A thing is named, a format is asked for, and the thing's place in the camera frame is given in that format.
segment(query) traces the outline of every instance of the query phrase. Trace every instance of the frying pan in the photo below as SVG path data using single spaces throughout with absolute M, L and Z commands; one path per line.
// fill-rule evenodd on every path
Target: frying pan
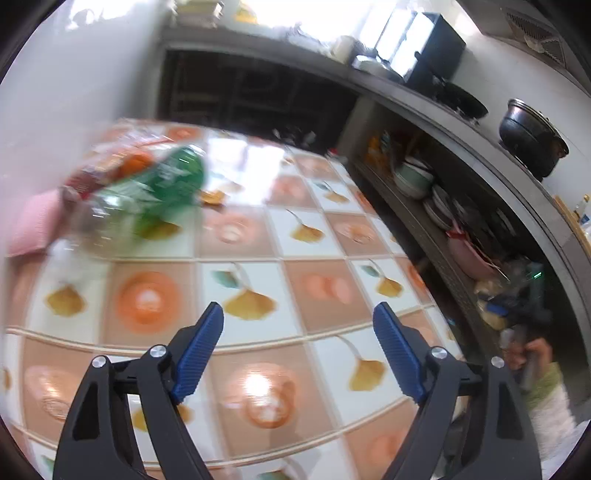
M 459 111 L 460 114 L 468 119 L 478 120 L 488 113 L 486 107 L 482 105 L 478 99 L 463 88 L 458 87 L 455 83 L 448 82 L 445 78 L 439 75 L 419 52 L 416 51 L 414 57 L 422 62 L 431 75 L 437 79 L 439 88 L 435 94 L 435 100 L 443 103 L 454 111 Z

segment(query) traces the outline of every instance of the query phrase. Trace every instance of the white cloth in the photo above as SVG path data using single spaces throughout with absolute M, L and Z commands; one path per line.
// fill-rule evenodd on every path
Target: white cloth
M 569 410 L 569 396 L 564 384 L 559 384 L 530 411 L 530 419 L 538 442 L 540 459 L 553 455 L 558 445 L 574 430 L 574 418 Z
M 543 480 L 548 480 L 556 473 L 556 470 L 564 463 L 570 452 L 577 445 L 588 424 L 588 420 L 579 423 L 570 434 L 562 439 L 552 454 L 546 460 L 542 461 Z

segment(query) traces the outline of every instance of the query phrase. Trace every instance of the metal screw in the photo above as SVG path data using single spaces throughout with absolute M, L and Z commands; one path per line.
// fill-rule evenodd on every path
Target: metal screw
M 500 356 L 494 356 L 491 358 L 491 363 L 493 367 L 503 368 L 505 366 L 505 361 Z
M 438 358 L 439 360 L 443 360 L 445 357 L 447 357 L 447 350 L 441 348 L 440 346 L 436 346 L 431 349 L 431 355 L 433 355 L 435 358 Z
M 150 356 L 160 358 L 166 355 L 166 347 L 164 345 L 155 345 L 150 349 Z
M 95 368 L 102 367 L 105 363 L 107 363 L 107 359 L 104 356 L 96 356 L 92 359 L 92 366 Z

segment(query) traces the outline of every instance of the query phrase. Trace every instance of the blue gripper pad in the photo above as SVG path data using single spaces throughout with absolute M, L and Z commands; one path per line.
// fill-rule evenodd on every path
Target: blue gripper pad
M 177 382 L 170 393 L 176 405 L 192 395 L 223 330 L 223 310 L 210 305 L 196 325 L 196 333 L 177 364 Z
M 386 302 L 374 308 L 374 332 L 402 393 L 421 403 L 427 391 L 421 381 L 421 362 L 401 330 L 402 324 Z

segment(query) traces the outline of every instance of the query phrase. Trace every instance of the person's hand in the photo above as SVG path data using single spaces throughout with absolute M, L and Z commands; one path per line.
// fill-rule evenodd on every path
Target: person's hand
M 527 353 L 536 354 L 537 361 L 536 378 L 543 377 L 552 363 L 552 347 L 543 338 L 537 338 L 530 343 L 521 345 L 511 342 L 507 350 L 503 350 L 505 362 L 512 370 L 519 370 L 527 362 Z

